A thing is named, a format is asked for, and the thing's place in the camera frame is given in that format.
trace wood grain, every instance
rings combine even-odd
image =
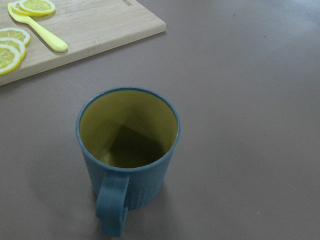
[[[20,66],[0,86],[164,32],[166,23],[135,0],[54,0],[56,12],[33,19],[68,44],[55,52],[28,25],[14,21],[0,0],[0,29],[21,28],[31,42]]]

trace yellow utensil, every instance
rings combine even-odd
[[[8,3],[8,11],[14,20],[23,24],[28,24],[30,27],[32,27],[53,50],[57,52],[64,52],[67,50],[68,45],[63,40],[45,29],[31,17],[14,13],[12,11],[12,3]]]

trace blue handle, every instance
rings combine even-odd
[[[128,208],[124,207],[128,176],[104,176],[96,201],[95,215],[100,219],[103,235],[121,237]]]

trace lemon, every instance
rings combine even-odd
[[[25,30],[15,27],[7,27],[0,29],[0,38],[14,38],[18,39],[25,46],[30,43],[30,34],[27,33]]]
[[[20,53],[12,46],[0,44],[0,75],[7,74],[18,67]]]
[[[9,45],[17,49],[20,54],[20,60],[22,60],[26,55],[26,47],[22,43],[22,41],[18,39],[15,39],[13,37],[0,37],[0,44]]]
[[[30,16],[30,17],[41,17],[41,16],[46,15],[46,13],[45,14],[43,14],[43,13],[31,13],[31,12],[24,11],[24,10],[22,10],[20,8],[19,2],[20,1],[15,1],[11,5],[12,11],[14,13],[16,13],[16,14],[26,15],[26,16]]]
[[[19,1],[21,10],[32,14],[52,14],[56,11],[56,6],[49,0],[21,0]]]

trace countertop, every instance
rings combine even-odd
[[[320,239],[320,3],[139,2],[165,33],[0,87],[0,239],[113,239],[75,122],[120,86],[181,120],[163,186],[122,239]]]

